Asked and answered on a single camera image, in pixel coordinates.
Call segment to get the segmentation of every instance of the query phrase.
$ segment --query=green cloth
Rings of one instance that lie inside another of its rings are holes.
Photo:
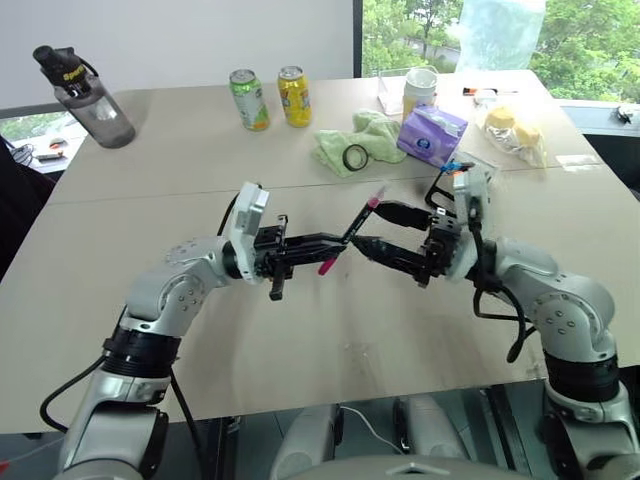
[[[358,173],[348,170],[342,163],[342,153],[349,145],[362,145],[369,154],[369,164],[371,160],[400,163],[407,156],[396,147],[400,124],[384,113],[358,110],[353,114],[353,127],[354,132],[320,130],[315,133],[318,146],[311,155],[339,177]]]

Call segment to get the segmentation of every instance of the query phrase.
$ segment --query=white cup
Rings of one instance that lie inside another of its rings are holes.
[[[404,84],[402,121],[418,105],[434,104],[437,84],[438,70],[434,67],[414,67],[409,70]]]

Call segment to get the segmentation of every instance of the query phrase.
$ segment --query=yellow sponge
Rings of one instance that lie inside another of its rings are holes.
[[[533,147],[540,140],[540,130],[536,127],[525,125],[523,123],[516,123],[513,126],[513,131],[516,133],[518,142],[520,142],[520,145],[523,147]]]
[[[511,128],[516,121],[515,117],[509,107],[497,107],[487,113],[485,125],[493,128]]]

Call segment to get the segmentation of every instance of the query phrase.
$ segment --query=plastic bag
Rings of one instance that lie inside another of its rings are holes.
[[[465,0],[456,72],[528,68],[545,8],[545,0]]]
[[[546,168],[544,138],[535,119],[506,100],[483,93],[476,94],[476,124],[489,141],[498,150],[517,155],[533,167]]]
[[[397,146],[435,167],[449,161],[468,122],[431,106],[413,109],[402,124]]]

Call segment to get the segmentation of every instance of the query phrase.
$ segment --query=wall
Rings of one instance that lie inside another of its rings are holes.
[[[241,67],[273,82],[291,64],[349,78],[352,0],[5,0],[0,109],[55,101],[41,44],[74,46],[113,92],[224,84]]]

